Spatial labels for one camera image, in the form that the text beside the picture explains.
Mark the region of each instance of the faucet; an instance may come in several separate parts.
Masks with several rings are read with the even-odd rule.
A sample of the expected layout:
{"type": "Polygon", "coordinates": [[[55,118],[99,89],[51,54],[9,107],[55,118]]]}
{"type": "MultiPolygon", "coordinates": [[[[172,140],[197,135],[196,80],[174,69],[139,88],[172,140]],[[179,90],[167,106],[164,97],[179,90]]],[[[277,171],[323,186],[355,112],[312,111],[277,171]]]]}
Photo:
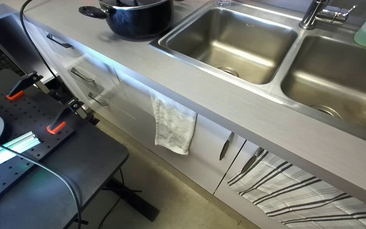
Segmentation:
{"type": "Polygon", "coordinates": [[[331,24],[343,24],[350,13],[356,9],[354,5],[351,9],[342,9],[337,6],[328,6],[329,0],[313,0],[299,27],[303,29],[314,29],[315,22],[326,22],[331,24]]]}

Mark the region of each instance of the double sink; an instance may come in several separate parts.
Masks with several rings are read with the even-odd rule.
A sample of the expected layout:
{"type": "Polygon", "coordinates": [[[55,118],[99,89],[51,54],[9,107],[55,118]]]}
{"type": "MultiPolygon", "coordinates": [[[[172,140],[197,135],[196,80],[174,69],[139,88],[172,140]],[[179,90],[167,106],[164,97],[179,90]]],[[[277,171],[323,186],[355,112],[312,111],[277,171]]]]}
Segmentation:
{"type": "Polygon", "coordinates": [[[210,3],[153,45],[366,139],[366,48],[355,45],[355,31],[304,31],[300,20],[266,6],[210,3]]]}

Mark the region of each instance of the black pot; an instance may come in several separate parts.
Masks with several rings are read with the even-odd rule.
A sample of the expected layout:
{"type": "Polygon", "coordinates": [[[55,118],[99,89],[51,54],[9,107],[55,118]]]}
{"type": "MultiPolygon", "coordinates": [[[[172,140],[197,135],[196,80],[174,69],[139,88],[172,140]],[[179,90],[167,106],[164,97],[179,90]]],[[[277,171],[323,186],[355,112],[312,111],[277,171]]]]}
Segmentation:
{"type": "Polygon", "coordinates": [[[173,0],[144,5],[125,5],[121,0],[101,0],[101,8],[82,6],[84,15],[107,19],[110,28],[129,40],[148,40],[165,31],[173,17],[173,0]]]}

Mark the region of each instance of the electrical cord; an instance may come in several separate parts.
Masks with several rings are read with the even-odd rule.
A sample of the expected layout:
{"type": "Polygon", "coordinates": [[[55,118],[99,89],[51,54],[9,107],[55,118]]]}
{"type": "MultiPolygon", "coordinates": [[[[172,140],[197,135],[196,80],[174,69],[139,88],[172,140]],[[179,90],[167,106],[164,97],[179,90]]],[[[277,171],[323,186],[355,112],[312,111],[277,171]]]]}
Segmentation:
{"type": "Polygon", "coordinates": [[[28,157],[18,153],[18,151],[15,151],[15,150],[12,150],[12,149],[9,149],[9,148],[5,148],[4,145],[0,145],[0,148],[4,149],[4,150],[10,151],[10,153],[13,153],[13,154],[15,154],[15,157],[23,158],[24,160],[28,160],[29,163],[41,167],[42,169],[45,169],[45,171],[47,171],[49,173],[51,173],[51,174],[54,174],[55,177],[57,177],[57,178],[68,187],[68,190],[69,190],[70,193],[71,193],[71,197],[74,199],[74,202],[76,204],[76,209],[78,209],[78,214],[76,214],[78,218],[76,218],[76,219],[78,219],[78,223],[79,223],[79,224],[78,224],[78,229],[82,229],[82,221],[83,221],[83,220],[82,220],[82,205],[80,205],[80,200],[78,199],[76,192],[75,192],[75,190],[73,188],[73,186],[71,186],[62,176],[60,176],[60,174],[56,173],[55,171],[50,169],[49,167],[46,167],[46,165],[43,165],[43,164],[36,162],[36,160],[33,160],[32,158],[28,158],[28,157]]]}
{"type": "MultiPolygon", "coordinates": [[[[125,186],[125,178],[123,178],[123,173],[122,173],[121,168],[120,168],[120,174],[121,174],[121,183],[122,183],[122,186],[125,186]]],[[[98,229],[102,229],[102,227],[104,225],[104,221],[107,220],[110,214],[116,209],[116,206],[120,204],[120,201],[121,201],[121,197],[118,197],[117,201],[112,205],[112,207],[107,211],[107,214],[104,215],[102,221],[98,224],[98,229]]]]}
{"type": "Polygon", "coordinates": [[[26,8],[28,6],[28,4],[31,3],[32,0],[27,0],[22,8],[21,8],[21,12],[19,12],[19,20],[21,20],[21,26],[27,36],[27,38],[29,40],[31,45],[33,46],[35,51],[38,54],[38,56],[41,57],[41,60],[43,61],[43,64],[46,65],[46,68],[49,69],[49,71],[55,76],[55,78],[59,78],[54,70],[51,69],[51,66],[47,64],[47,61],[45,60],[45,57],[42,56],[42,54],[40,52],[38,47],[35,45],[35,42],[32,41],[29,33],[28,33],[28,29],[26,27],[26,23],[24,23],[24,10],[26,8]]]}

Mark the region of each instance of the pot handle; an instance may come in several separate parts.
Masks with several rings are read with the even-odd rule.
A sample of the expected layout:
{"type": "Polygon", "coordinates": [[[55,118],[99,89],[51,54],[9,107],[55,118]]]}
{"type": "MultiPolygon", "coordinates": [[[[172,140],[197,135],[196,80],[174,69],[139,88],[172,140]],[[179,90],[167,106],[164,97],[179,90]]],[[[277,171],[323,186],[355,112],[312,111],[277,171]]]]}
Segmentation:
{"type": "Polygon", "coordinates": [[[106,19],[107,18],[107,13],[99,8],[94,8],[94,6],[82,6],[79,8],[79,12],[83,15],[90,17],[90,18],[98,18],[98,19],[106,19]]]}

